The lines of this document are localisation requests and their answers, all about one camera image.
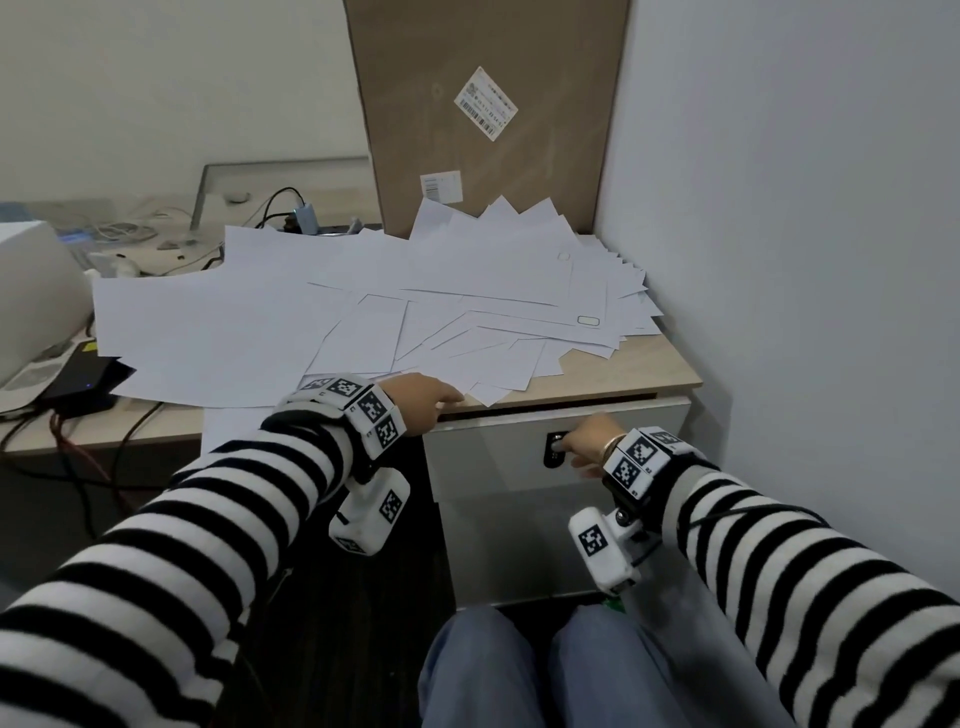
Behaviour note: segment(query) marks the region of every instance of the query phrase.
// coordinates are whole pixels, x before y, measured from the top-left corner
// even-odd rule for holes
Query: wooden tabletop
[[[610,359],[584,352],[569,352],[560,360],[561,376],[538,376],[525,392],[512,392],[493,407],[473,398],[452,405],[453,413],[498,413],[510,407],[527,407],[588,400],[611,400],[638,395],[677,394],[703,382],[665,336],[631,336]],[[109,412],[71,420],[64,433],[77,445],[111,447],[155,403],[122,398]],[[12,425],[0,424],[0,437]],[[204,412],[197,407],[167,404],[137,430],[132,442],[151,443],[199,438]],[[54,449],[46,418],[40,418],[9,443],[7,452],[35,453]]]

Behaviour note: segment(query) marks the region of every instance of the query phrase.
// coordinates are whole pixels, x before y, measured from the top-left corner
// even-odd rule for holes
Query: white wall
[[[960,597],[960,4],[636,0],[598,230],[691,431]]]
[[[341,0],[5,0],[0,109],[0,200],[367,153]]]

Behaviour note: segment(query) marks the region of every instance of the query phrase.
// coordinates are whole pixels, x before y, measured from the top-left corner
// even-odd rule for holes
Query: barcode sticker
[[[507,98],[507,94],[482,67],[477,68],[470,77],[454,103],[490,141],[500,136],[517,112],[514,102]]]
[[[460,170],[437,172],[420,176],[420,189],[423,197],[435,203],[450,205],[464,200],[464,186],[460,179]]]

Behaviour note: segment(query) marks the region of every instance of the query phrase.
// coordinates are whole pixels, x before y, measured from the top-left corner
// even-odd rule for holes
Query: black lock
[[[559,468],[566,459],[566,453],[553,451],[553,444],[560,442],[566,436],[566,432],[550,432],[546,436],[546,446],[543,448],[543,466],[545,468]]]

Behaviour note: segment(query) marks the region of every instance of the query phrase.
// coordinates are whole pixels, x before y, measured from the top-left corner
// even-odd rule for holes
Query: barcode
[[[440,182],[436,177],[423,181],[423,197],[435,203],[440,201]]]
[[[496,129],[494,129],[493,126],[491,126],[489,123],[484,121],[483,118],[481,118],[480,112],[474,107],[472,107],[467,101],[467,99],[461,99],[460,106],[463,108],[464,111],[466,111],[470,116],[473,117],[473,120],[476,121],[476,123],[479,124],[486,133],[496,134]]]

